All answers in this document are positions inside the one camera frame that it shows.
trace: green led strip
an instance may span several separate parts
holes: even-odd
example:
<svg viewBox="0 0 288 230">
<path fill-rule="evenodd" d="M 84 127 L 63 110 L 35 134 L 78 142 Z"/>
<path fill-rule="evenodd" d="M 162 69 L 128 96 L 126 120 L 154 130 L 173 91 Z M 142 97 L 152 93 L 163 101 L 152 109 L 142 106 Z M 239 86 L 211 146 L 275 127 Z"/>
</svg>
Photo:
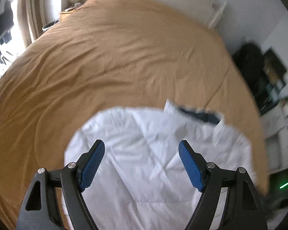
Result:
<svg viewBox="0 0 288 230">
<path fill-rule="evenodd" d="M 280 186 L 280 189 L 282 189 L 283 187 L 287 186 L 288 185 L 288 182 L 285 183 L 284 185 Z"/>
</svg>

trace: white cloth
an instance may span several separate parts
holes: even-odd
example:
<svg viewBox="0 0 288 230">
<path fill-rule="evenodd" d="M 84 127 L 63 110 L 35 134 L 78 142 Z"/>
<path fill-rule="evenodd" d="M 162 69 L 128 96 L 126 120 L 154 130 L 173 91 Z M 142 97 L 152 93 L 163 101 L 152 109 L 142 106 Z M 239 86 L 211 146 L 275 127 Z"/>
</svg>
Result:
<svg viewBox="0 0 288 230">
<path fill-rule="evenodd" d="M 181 140 L 207 162 L 230 170 L 243 166 L 255 178 L 251 145 L 242 134 L 224 120 L 218 125 L 202 123 L 169 101 L 164 111 L 115 107 L 94 115 L 74 134 L 64 164 L 76 162 L 96 139 L 104 141 L 105 155 L 82 195 L 100 230 L 186 227 L 201 193 L 192 187 L 180 160 Z M 218 228 L 225 191 L 211 229 Z"/>
</svg>

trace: brown bedsheet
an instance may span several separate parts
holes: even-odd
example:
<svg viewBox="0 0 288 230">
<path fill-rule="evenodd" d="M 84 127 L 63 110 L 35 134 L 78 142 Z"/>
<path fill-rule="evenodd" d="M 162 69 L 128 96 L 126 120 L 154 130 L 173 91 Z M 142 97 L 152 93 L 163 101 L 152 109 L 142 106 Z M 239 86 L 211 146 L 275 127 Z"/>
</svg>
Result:
<svg viewBox="0 0 288 230">
<path fill-rule="evenodd" d="M 225 114 L 252 142 L 268 187 L 255 103 L 213 30 L 149 0 L 88 0 L 0 80 L 0 218 L 14 229 L 37 169 L 62 168 L 74 132 L 113 106 L 178 104 Z"/>
</svg>

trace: blue ribbed pad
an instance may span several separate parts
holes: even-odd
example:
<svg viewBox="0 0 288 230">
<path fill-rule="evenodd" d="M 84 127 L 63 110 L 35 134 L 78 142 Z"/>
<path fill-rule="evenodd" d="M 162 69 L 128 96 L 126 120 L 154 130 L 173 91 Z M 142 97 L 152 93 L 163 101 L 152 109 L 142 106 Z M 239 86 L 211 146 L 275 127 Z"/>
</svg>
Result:
<svg viewBox="0 0 288 230">
<path fill-rule="evenodd" d="M 97 146 L 94 151 L 91 159 L 88 161 L 88 164 L 85 166 L 81 173 L 81 182 L 79 185 L 80 192 L 83 192 L 86 188 L 88 188 L 94 179 L 94 176 L 97 172 L 97 169 L 100 165 L 100 162 L 105 154 L 105 145 L 103 141 Z"/>
<path fill-rule="evenodd" d="M 204 184 L 202 182 L 201 172 L 196 166 L 196 163 L 192 159 L 189 151 L 187 150 L 186 146 L 182 141 L 179 143 L 178 153 L 193 187 L 197 188 L 198 191 L 202 192 L 204 189 Z"/>
</svg>

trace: beige curtain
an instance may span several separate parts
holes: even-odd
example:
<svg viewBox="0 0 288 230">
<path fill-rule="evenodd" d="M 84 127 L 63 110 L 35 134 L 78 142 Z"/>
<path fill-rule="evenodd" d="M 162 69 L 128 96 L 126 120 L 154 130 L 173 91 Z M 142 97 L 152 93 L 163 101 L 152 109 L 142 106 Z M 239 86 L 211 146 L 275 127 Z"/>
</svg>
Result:
<svg viewBox="0 0 288 230">
<path fill-rule="evenodd" d="M 25 47 L 28 47 L 43 33 L 43 0 L 18 0 L 17 19 Z"/>
</svg>

